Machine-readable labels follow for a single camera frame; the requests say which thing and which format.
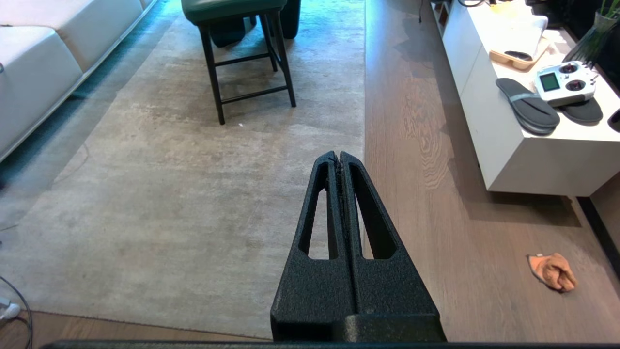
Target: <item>chair leg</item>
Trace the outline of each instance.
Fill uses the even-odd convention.
[[[213,89],[213,97],[215,98],[215,108],[218,110],[219,124],[224,125],[224,109],[222,108],[222,97],[219,94],[218,74],[215,71],[215,59],[213,58],[213,47],[211,46],[211,34],[208,26],[198,27],[200,30],[200,38],[202,39],[202,47],[205,50],[206,67],[209,69],[209,78],[211,79],[211,88]]]
[[[273,45],[271,43],[271,35],[269,35],[269,21],[266,14],[259,15],[260,26],[263,28],[263,35],[265,36],[265,43],[267,44],[267,50],[269,51],[269,59],[272,61],[273,71],[278,71],[278,65],[275,62]]]
[[[291,107],[296,107],[295,92],[293,91],[293,82],[291,80],[291,72],[288,69],[288,60],[286,59],[286,47],[284,46],[284,36],[282,34],[282,24],[280,23],[280,11],[274,11],[269,14],[273,21],[273,31],[275,34],[275,42],[278,45],[278,52],[280,54],[280,63],[282,72],[284,73],[284,80],[286,81],[286,87],[288,88],[288,97],[291,99]]]

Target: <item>area rug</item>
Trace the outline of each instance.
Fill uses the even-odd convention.
[[[219,125],[198,30],[161,1],[0,166],[0,274],[33,310],[271,337],[313,161],[363,151],[364,1],[301,8],[297,108],[269,94]],[[259,24],[216,61],[265,50]],[[218,73],[223,97],[284,84],[269,59]]]

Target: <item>wooden floor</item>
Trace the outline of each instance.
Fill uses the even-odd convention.
[[[620,285],[570,198],[489,194],[428,2],[366,3],[365,164],[441,312],[448,340],[620,342]],[[531,275],[527,253],[559,252],[570,294]],[[59,339],[252,340],[35,314],[35,347]],[[25,343],[23,324],[0,348]]]

